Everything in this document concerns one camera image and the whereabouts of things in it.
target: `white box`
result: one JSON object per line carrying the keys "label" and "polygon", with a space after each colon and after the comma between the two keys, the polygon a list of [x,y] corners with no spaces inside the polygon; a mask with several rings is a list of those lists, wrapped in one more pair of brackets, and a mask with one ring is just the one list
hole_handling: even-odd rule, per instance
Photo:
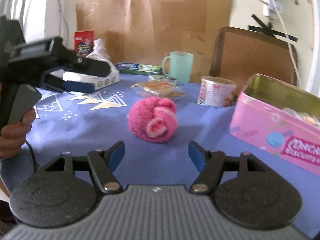
{"label": "white box", "polygon": [[114,69],[111,68],[111,73],[104,78],[91,76],[91,75],[78,74],[73,72],[65,72],[63,73],[63,80],[91,83],[92,85],[94,85],[94,90],[98,90],[119,82],[120,74],[116,68]]}

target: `packaged snack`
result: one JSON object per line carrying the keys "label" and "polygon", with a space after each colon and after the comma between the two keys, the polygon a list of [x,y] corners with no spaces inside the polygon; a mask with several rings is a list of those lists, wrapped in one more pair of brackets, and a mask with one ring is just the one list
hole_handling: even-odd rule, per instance
{"label": "packaged snack", "polygon": [[93,52],[93,31],[75,32],[74,50],[79,57],[86,57]]}
{"label": "packaged snack", "polygon": [[149,75],[149,80],[167,81],[172,85],[176,85],[177,84],[177,80],[175,78],[169,77],[169,76]]}
{"label": "packaged snack", "polygon": [[143,98],[160,97],[169,98],[174,101],[185,95],[181,88],[167,81],[160,80],[136,83],[131,88]]}
{"label": "packaged snack", "polygon": [[320,127],[320,121],[313,115],[308,113],[298,113],[290,108],[284,108],[282,111],[286,112],[287,114],[293,115],[294,117],[308,122],[314,126]]}
{"label": "packaged snack", "polygon": [[144,75],[149,74],[159,75],[163,74],[162,68],[160,66],[145,65],[145,64],[135,64],[135,63],[125,63],[120,62],[116,65],[117,70],[120,73],[133,74],[133,75]]}

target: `mint green mug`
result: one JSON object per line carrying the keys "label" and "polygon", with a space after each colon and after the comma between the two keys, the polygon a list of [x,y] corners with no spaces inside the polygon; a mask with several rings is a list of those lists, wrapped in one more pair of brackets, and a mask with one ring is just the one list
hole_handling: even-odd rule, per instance
{"label": "mint green mug", "polygon": [[[190,80],[193,57],[193,54],[187,52],[171,52],[170,56],[164,57],[162,61],[161,67],[164,74],[175,78],[178,84],[188,83]],[[170,59],[169,73],[166,73],[164,70],[164,63],[167,59]]]}

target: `white wall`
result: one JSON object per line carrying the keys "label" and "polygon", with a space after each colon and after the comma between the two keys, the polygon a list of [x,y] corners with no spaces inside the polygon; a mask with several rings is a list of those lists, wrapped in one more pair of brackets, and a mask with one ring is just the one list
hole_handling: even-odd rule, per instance
{"label": "white wall", "polygon": [[77,31],[76,0],[65,0],[65,16],[70,31],[68,47],[73,49],[73,34]]}
{"label": "white wall", "polygon": [[320,97],[320,0],[312,0],[314,9],[314,54],[313,62],[310,69],[310,75],[307,85],[307,91]]}
{"label": "white wall", "polygon": [[[65,0],[61,0],[62,9]],[[58,0],[27,0],[24,20],[24,35],[27,42],[59,35]],[[66,30],[61,20],[61,36]]]}
{"label": "white wall", "polygon": [[[314,22],[312,0],[277,0],[284,6],[282,18],[289,35],[298,38],[298,42],[291,41],[297,49],[298,70],[301,78],[301,88],[306,89],[312,65],[314,46]],[[247,29],[248,25],[260,27],[251,17],[255,14],[265,24],[267,18],[263,16],[263,3],[258,0],[232,0],[230,26]],[[284,32],[280,21],[273,22],[273,30]]]}

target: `trigger handle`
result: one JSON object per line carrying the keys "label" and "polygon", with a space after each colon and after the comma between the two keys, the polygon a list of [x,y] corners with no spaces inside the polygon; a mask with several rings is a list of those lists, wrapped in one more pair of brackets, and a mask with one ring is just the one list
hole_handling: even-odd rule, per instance
{"label": "trigger handle", "polygon": [[20,122],[24,114],[42,98],[30,85],[2,84],[0,98],[0,133],[10,123]]}

